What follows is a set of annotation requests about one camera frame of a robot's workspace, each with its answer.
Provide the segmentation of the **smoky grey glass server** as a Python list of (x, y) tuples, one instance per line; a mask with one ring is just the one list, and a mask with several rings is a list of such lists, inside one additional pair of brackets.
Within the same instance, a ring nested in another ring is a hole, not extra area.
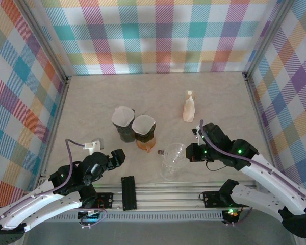
[(130, 131), (122, 131), (119, 133), (120, 139), (125, 143), (130, 143), (135, 141), (135, 132)]

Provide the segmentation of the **clear glass server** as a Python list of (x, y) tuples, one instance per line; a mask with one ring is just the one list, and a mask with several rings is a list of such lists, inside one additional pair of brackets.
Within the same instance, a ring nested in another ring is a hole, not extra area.
[(180, 168), (171, 168), (171, 167), (167, 167), (164, 162), (163, 162), (163, 153), (164, 150), (158, 150), (158, 154), (160, 156), (162, 156), (162, 166), (161, 166), (161, 170), (160, 170), (160, 174), (161, 177), (166, 180), (166, 181), (171, 181), (174, 179), (176, 172), (180, 169)]

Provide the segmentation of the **black coffee dripper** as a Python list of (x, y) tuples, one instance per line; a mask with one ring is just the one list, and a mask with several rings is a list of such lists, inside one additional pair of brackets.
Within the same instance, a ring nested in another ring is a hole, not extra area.
[(156, 128), (156, 124), (151, 128), (151, 130), (146, 135), (140, 135), (140, 134), (135, 133), (135, 138), (136, 139), (144, 138), (144, 139), (150, 140), (154, 137), (155, 128)]

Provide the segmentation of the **controller board with LED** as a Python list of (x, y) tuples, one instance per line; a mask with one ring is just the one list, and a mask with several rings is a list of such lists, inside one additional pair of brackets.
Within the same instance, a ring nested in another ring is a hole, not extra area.
[(233, 209), (222, 210), (222, 222), (226, 225), (233, 225), (239, 221), (240, 215)]
[(86, 210), (78, 212), (77, 219), (84, 224), (95, 223), (103, 217), (102, 211), (98, 209)]

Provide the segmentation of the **black rail bracket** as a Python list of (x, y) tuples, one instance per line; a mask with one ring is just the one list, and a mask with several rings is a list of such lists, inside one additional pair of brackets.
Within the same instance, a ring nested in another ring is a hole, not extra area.
[(134, 176), (122, 177), (122, 208), (123, 211), (136, 210), (136, 188)]

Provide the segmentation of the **aluminium side rail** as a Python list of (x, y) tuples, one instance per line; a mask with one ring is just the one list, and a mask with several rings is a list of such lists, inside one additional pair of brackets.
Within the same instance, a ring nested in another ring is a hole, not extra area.
[(258, 122), (258, 125), (259, 125), (259, 128), (260, 128), (261, 134), (262, 134), (262, 138), (263, 138), (264, 144), (265, 144), (267, 152), (268, 152), (267, 153), (268, 159), (270, 160), (271, 164), (275, 168), (277, 168), (277, 164), (275, 162), (275, 158), (273, 156), (273, 152), (272, 152), (272, 149), (271, 149), (271, 144), (270, 144), (269, 139), (268, 139), (267, 131), (266, 131), (266, 128), (264, 126), (263, 119), (262, 119), (261, 113), (260, 113), (259, 108), (258, 108), (258, 102), (257, 102), (257, 100), (254, 96), (254, 92), (253, 92), (252, 86), (249, 82), (249, 78), (247, 77), (247, 74), (245, 72), (242, 73), (242, 77), (244, 79), (244, 84), (245, 84), (245, 87), (247, 89), (250, 101), (252, 103), (252, 107), (253, 107), (254, 113), (256, 115), (257, 122)]
[(35, 179), (35, 187), (38, 186), (38, 183), (40, 182), (40, 178), (46, 174), (46, 169), (49, 165), (49, 159), (50, 159), (50, 155), (56, 140), (56, 134), (58, 131), (58, 126), (61, 120), (61, 116), (62, 116), (62, 111), (63, 111), (63, 107), (66, 101), (66, 97), (67, 97), (67, 93), (69, 90), (69, 85), (70, 85), (70, 81), (71, 81), (72, 76), (67, 76), (66, 77), (66, 81), (64, 82), (63, 86), (62, 86), (62, 92), (61, 92), (61, 96), (59, 99), (59, 103), (55, 112), (55, 117), (54, 117), (54, 121), (52, 124), (52, 129), (49, 133), (48, 136), (48, 142), (47, 145), (45, 147), (45, 151), (44, 151), (44, 155), (43, 158), (41, 160), (40, 166), (39, 166), (39, 172), (36, 176)]

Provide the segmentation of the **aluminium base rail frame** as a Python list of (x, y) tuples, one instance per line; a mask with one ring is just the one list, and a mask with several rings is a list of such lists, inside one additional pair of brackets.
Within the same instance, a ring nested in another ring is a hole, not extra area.
[[(204, 191), (218, 191), (222, 182), (160, 182), (136, 183), (137, 211), (193, 211), (204, 210), (199, 195)], [(265, 207), (281, 209), (281, 203), (271, 192), (255, 181), (243, 181), (239, 197), (257, 201)]]

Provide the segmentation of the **aluminium corner post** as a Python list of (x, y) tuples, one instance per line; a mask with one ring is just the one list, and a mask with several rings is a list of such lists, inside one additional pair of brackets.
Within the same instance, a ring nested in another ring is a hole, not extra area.
[(34, 36), (58, 73), (59, 78), (66, 84), (69, 79), (69, 71), (67, 67), (64, 67), (63, 59), (59, 58), (59, 51), (62, 50), (62, 47), (58, 43), (57, 35), (53, 30), (41, 0), (14, 0), (14, 2), (25, 17)]
[(247, 55), (247, 62), (242, 72), (244, 80), (248, 81), (257, 69), (262, 56), (274, 39), (294, 2), (295, 0), (269, 0), (256, 29), (252, 47)]

